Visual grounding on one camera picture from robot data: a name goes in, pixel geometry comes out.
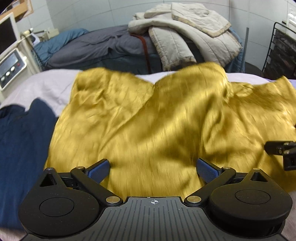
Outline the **golden yellow satin jacket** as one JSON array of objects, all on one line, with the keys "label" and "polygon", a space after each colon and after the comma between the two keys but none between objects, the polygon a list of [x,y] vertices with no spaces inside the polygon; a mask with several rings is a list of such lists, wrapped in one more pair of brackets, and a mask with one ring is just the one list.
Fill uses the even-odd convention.
[{"label": "golden yellow satin jacket", "polygon": [[80,72],[59,116],[46,167],[68,172],[101,159],[103,186],[128,196],[186,197],[202,182],[203,158],[238,172],[261,168],[285,191],[295,171],[264,151],[267,141],[295,140],[295,88],[285,78],[262,85],[230,82],[203,63],[152,84],[130,73]]}]

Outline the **navy blue garment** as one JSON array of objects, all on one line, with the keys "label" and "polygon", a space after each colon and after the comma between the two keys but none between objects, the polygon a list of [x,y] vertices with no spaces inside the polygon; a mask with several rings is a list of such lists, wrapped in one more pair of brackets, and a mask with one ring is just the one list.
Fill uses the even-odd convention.
[{"label": "navy blue garment", "polygon": [[1,108],[1,227],[22,229],[19,205],[43,172],[57,117],[41,99]]}]

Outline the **light pink bed sheet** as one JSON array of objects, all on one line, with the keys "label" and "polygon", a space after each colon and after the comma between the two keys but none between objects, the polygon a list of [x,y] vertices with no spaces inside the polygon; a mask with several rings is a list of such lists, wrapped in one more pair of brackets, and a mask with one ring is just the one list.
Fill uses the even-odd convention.
[{"label": "light pink bed sheet", "polygon": [[[71,89],[79,70],[49,70],[32,75],[19,86],[1,103],[4,106],[16,104],[26,110],[30,108],[36,98],[42,99],[59,116],[69,102]],[[149,75],[137,75],[137,77],[155,84],[160,79],[175,73],[159,72]],[[245,82],[253,85],[266,84],[273,80],[246,73],[226,73],[230,82]]]}]

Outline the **grey duvet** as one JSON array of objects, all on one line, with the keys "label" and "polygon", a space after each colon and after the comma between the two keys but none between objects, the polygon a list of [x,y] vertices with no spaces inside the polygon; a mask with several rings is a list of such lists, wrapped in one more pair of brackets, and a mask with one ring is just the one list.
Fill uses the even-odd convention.
[{"label": "grey duvet", "polygon": [[91,31],[72,40],[49,59],[47,67],[79,70],[104,67],[139,75],[163,70],[149,32],[132,34],[127,25]]}]

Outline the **white machine with control panel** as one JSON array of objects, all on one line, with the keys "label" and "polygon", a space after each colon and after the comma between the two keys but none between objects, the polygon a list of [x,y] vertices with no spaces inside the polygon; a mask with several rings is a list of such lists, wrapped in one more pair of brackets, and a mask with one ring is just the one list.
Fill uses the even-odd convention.
[{"label": "white machine with control panel", "polygon": [[1,18],[1,102],[26,79],[41,72],[34,59],[33,29],[19,32],[13,13]]}]

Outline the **blue pillow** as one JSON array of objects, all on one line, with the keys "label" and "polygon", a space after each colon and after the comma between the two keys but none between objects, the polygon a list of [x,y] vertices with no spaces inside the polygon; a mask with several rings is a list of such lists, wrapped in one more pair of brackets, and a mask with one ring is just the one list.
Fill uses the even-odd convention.
[{"label": "blue pillow", "polygon": [[64,46],[70,43],[72,40],[88,33],[89,31],[84,28],[72,29],[62,32],[55,37],[44,42],[39,42],[34,45],[32,54],[37,63],[45,68],[49,62],[49,59],[61,50]]}]

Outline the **beige quilted coat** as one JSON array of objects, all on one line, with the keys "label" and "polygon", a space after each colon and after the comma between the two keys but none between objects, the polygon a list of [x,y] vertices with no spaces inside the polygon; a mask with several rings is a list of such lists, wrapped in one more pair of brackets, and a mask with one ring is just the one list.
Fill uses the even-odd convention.
[{"label": "beige quilted coat", "polygon": [[130,33],[149,33],[163,70],[197,62],[185,38],[195,44],[204,61],[225,67],[242,50],[230,28],[226,18],[199,3],[158,4],[136,13],[128,24]]}]

